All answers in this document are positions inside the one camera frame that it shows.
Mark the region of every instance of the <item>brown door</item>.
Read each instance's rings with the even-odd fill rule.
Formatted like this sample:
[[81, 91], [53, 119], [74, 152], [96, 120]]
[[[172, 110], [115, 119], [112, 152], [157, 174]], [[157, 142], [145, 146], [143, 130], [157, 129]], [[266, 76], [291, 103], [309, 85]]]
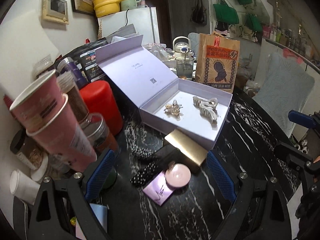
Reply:
[[168, 0], [146, 0], [146, 5], [156, 7], [160, 42], [170, 48], [172, 36]]

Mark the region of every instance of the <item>purple bottle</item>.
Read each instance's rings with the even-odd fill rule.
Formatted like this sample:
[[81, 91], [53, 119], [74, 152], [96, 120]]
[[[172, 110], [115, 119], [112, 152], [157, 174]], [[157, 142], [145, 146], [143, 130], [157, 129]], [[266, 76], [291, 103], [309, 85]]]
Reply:
[[87, 79], [82, 75], [81, 71], [78, 69], [71, 57], [64, 58], [59, 63], [57, 71], [60, 74], [63, 74], [67, 71], [71, 71], [71, 73], [73, 74], [73, 79], [75, 80], [76, 85], [79, 89], [83, 88], [89, 83]]

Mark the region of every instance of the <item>black bag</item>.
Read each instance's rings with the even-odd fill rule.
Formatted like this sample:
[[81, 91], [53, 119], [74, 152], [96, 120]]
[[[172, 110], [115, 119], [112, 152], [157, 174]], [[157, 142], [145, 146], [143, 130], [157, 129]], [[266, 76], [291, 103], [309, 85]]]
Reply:
[[202, 0], [198, 0], [196, 7], [193, 9], [191, 21], [200, 25], [207, 25], [206, 8], [203, 6]]

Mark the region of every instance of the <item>refrigerator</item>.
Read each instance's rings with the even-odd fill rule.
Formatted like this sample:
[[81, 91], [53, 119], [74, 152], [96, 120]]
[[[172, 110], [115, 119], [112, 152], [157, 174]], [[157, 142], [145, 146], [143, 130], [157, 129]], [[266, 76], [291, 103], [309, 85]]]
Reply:
[[160, 43], [158, 19], [155, 7], [137, 8], [98, 18], [102, 22], [102, 37], [106, 37], [119, 28], [133, 24], [136, 32], [143, 34], [142, 44]]

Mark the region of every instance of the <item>pink paper cup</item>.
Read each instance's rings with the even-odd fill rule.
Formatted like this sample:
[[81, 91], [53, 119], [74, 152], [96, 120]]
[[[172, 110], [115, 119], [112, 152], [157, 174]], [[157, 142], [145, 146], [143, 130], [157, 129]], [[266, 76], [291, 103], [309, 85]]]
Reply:
[[65, 103], [60, 111], [37, 132], [27, 130], [27, 135], [75, 171], [83, 172], [97, 155], [68, 104], [68, 95], [63, 97]]
[[55, 72], [49, 71], [32, 82], [10, 106], [10, 111], [29, 132], [44, 127], [64, 104]]

